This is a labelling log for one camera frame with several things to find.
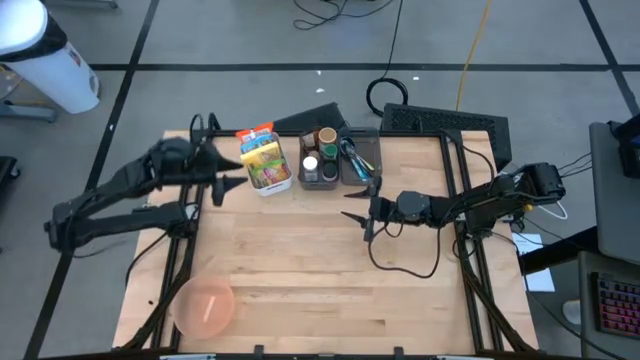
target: black container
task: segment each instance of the black container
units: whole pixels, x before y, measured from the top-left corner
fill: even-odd
[[[374,177],[382,175],[382,154],[380,151],[380,132],[376,128],[342,128],[338,132],[338,149],[340,149],[340,141],[349,137],[356,145],[356,152],[362,156],[369,164],[373,165],[375,170],[373,176],[367,180],[361,179],[356,173],[351,161],[342,156],[338,151],[339,174],[342,183],[345,185],[369,185]]]
[[[336,188],[336,186],[338,186],[338,183],[340,182],[340,166],[338,165],[338,176],[336,176],[336,179],[333,181],[325,181],[322,178],[322,167],[325,164],[325,160],[322,158],[322,156],[320,156],[320,159],[318,160],[318,181],[307,181],[304,177],[304,166],[302,166],[302,162],[304,161],[304,158],[306,158],[307,156],[309,156],[309,153],[305,150],[304,147],[304,143],[302,142],[302,138],[298,138],[298,140],[300,141],[300,160],[298,161],[298,181],[300,182],[300,186],[302,186],[303,189],[305,190],[333,190]],[[315,151],[319,152],[319,149],[317,147],[314,148]],[[338,164],[340,164],[340,152],[338,151],[338,157],[336,158],[336,160],[330,160],[330,161],[335,161]]]

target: small jar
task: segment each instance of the small jar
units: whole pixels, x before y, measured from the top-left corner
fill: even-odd
[[[338,156],[338,147],[335,146],[334,144],[329,144],[329,145],[326,145],[324,148],[322,148],[321,152],[322,152],[323,159],[335,160],[336,157]]]
[[[316,133],[310,132],[306,135],[302,135],[300,137],[302,139],[302,143],[306,149],[313,149],[316,147]]]
[[[315,158],[316,160],[320,161],[320,153],[315,150],[309,151],[307,156],[311,156],[312,158]]]
[[[304,179],[307,182],[318,181],[318,159],[307,156],[302,160],[302,167],[304,168]]]
[[[324,181],[335,181],[338,178],[338,166],[333,161],[328,161],[322,167],[322,178]]]
[[[320,130],[320,132],[318,133],[318,142],[319,144],[319,148],[320,148],[320,152],[324,153],[324,148],[327,145],[335,145],[336,143],[336,139],[338,138],[338,133],[332,129],[332,128],[323,128],[322,130]]]

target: white cable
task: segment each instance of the white cable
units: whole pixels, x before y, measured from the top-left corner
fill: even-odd
[[[560,203],[560,201],[558,201],[556,203],[558,205],[558,207],[560,208],[560,210],[562,210],[562,215],[558,215],[556,213],[554,213],[553,211],[547,209],[546,207],[542,206],[542,205],[538,205],[538,207],[542,210],[544,210],[544,212],[546,212],[547,214],[553,216],[554,218],[560,219],[560,220],[567,220],[569,219],[569,213],[567,213],[567,210],[564,209],[564,206],[562,206],[562,204]]]

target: white trash can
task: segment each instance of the white trash can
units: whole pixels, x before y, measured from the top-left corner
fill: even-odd
[[[0,63],[70,114],[100,102],[98,77],[39,0],[0,0]]]

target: table leg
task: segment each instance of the table leg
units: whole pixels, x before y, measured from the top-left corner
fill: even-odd
[[[523,275],[574,260],[580,251],[598,251],[598,228],[593,226],[568,238],[521,255],[520,270]]]

